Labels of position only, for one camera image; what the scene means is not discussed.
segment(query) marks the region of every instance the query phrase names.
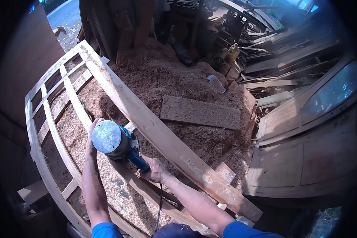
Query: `curved wooden frame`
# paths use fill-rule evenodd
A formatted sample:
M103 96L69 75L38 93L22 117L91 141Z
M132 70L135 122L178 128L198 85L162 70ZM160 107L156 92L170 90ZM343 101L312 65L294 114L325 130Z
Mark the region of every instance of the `curved wooden frame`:
M83 62L74 67L70 72L66 71L65 64L72 59L81 56ZM211 169L193 151L191 151L163 122L159 120L133 92L119 79L119 77L106 65L108 59L100 58L90 45L84 40L75 46L71 51L58 60L36 83L33 89L27 94L26 102L26 121L31 146L31 155L36 162L37 168L42 179L61 208L62 212L72 222L72 224L85 236L91 236L91 229L87 223L75 212L71 205L66 201L74 190L82 187L82 174L77 169L71 159L62 139L57 131L56 123L61 118L68 103L74 110L88 131L91 120L86 114L77 93L86 86L94 77L109 95L111 100L119 110L130 120L125 127L133 131L139 128L140 133L156 147L156 149L173 163L183 174L195 182L200 188L209 193L220 203L227 204L228 207L240 216L245 216L253 222L257 222L262 212L248 201L241 193L229 185L218 173ZM73 83L69 77L76 73L78 69L86 65L88 69ZM48 80L61 73L62 79L47 92L46 84ZM60 97L56 105L51 109L48 99L59 93L65 87L66 92ZM36 93L41 91L42 99L33 111L32 100ZM37 133L33 117L40 108L43 107L46 121ZM48 133L57 146L58 152L62 157L67 169L71 173L73 180L61 191L58 188L48 164L43 156L42 145ZM160 196L155 193L148 185L143 183L133 172L118 163L112 163L119 174L143 197L148 199L155 206L159 206ZM169 202L163 200L162 211L171 216L174 220L188 224L193 230L199 230L202 225L175 209ZM118 214L109 208L110 216L116 225L129 235L135 238L145 238L146 236L136 228L124 221Z

